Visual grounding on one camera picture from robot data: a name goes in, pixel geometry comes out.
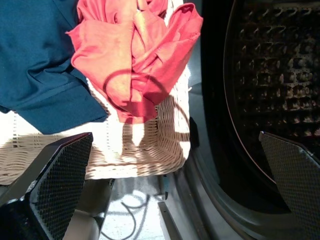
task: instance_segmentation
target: laundry basket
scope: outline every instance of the laundry basket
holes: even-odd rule
[[[165,22],[183,0],[169,0]],[[105,106],[105,122],[90,122],[58,134],[43,135],[14,112],[0,113],[0,185],[9,185],[41,149],[61,138],[93,133],[87,179],[128,178],[174,172],[190,150],[188,67],[169,96],[157,106],[158,116],[145,124],[123,124],[116,110],[89,83],[92,95]]]

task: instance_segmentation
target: red cloth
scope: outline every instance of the red cloth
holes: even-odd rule
[[[144,123],[182,74],[203,23],[195,5],[180,6],[168,27],[168,0],[79,0],[80,24],[68,32],[72,65],[117,109]]]

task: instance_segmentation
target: washing machine drum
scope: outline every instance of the washing machine drum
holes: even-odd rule
[[[237,7],[224,51],[227,105],[242,146],[274,182],[260,131],[319,148],[320,3]]]

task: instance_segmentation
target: perforated mesh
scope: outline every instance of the perforated mesh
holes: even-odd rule
[[[34,214],[54,240],[62,240],[79,201],[92,136],[64,147],[30,195]]]
[[[302,147],[260,135],[276,185],[308,239],[320,238],[320,166]]]
[[[319,4],[246,4],[234,27],[233,121],[240,140],[271,176],[258,141],[266,131],[320,146]]]

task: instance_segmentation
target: teal shirt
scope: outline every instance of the teal shirt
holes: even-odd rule
[[[107,117],[71,66],[66,32],[77,25],[76,6],[77,0],[0,0],[0,111],[17,112],[43,134]]]

